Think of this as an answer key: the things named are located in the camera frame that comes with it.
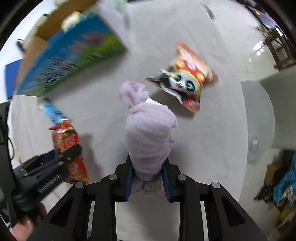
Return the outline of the person's left hand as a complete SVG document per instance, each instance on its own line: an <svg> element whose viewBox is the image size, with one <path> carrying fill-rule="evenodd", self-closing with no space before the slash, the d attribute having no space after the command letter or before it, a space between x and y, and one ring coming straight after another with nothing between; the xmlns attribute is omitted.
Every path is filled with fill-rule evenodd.
<svg viewBox="0 0 296 241"><path fill-rule="evenodd" d="M34 231L35 226L38 225L47 215L46 208L42 202L38 204L38 211L33 218L24 216L11 229L11 234L18 241L26 241L30 234Z"/></svg>

